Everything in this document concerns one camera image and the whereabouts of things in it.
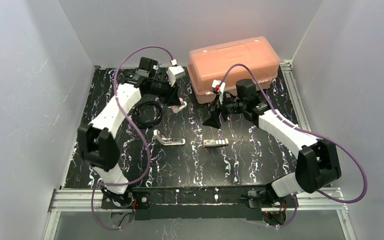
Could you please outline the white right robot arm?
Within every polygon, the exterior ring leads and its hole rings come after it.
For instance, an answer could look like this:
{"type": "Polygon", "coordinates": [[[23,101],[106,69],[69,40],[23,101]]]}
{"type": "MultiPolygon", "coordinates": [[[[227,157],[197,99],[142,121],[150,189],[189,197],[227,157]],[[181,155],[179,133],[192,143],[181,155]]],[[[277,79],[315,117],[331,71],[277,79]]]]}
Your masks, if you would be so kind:
{"type": "Polygon", "coordinates": [[[339,179],[342,175],[336,145],[300,131],[278,110],[271,110],[262,100],[251,79],[236,82],[237,95],[224,90],[225,84],[214,80],[210,91],[216,94],[210,105],[210,116],[204,126],[220,129],[221,121],[229,115],[242,114],[244,118],[280,141],[296,158],[295,171],[265,186],[260,198],[274,201],[302,192],[314,193],[339,179]]]}

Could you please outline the white staples box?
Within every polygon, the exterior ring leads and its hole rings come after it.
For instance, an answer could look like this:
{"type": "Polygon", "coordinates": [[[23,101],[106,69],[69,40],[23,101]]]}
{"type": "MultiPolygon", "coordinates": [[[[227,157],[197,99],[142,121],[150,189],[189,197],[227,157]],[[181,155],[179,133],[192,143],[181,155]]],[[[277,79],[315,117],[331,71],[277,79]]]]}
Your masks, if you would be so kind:
{"type": "Polygon", "coordinates": [[[204,139],[202,142],[203,147],[223,147],[229,144],[229,140],[227,138],[222,139],[204,139]]]}

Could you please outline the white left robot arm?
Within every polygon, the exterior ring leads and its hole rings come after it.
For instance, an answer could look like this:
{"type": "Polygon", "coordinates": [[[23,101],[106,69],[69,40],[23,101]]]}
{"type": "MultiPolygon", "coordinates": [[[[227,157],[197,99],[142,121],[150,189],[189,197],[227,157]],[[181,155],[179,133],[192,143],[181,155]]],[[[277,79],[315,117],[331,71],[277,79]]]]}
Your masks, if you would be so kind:
{"type": "Polygon", "coordinates": [[[181,110],[187,106],[179,97],[177,80],[185,75],[185,69],[171,60],[171,66],[160,68],[151,58],[142,57],[139,66],[121,76],[116,71],[114,96],[104,109],[89,123],[82,123],[77,130],[80,157],[102,178],[113,194],[123,195],[130,181],[124,176],[118,162],[120,149],[116,135],[129,111],[144,95],[157,96],[168,107],[181,110]]]}

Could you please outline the pink white small stapler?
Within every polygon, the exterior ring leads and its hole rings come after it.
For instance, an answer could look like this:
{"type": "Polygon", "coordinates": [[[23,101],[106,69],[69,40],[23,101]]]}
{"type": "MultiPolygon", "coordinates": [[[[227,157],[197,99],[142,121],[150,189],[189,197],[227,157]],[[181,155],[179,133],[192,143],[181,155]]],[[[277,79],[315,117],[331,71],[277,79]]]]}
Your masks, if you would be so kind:
{"type": "Polygon", "coordinates": [[[173,106],[170,106],[170,108],[171,108],[173,113],[177,114],[180,111],[182,111],[183,109],[185,109],[187,106],[188,106],[187,102],[182,101],[180,105],[177,105],[177,106],[173,105],[173,106]]]}

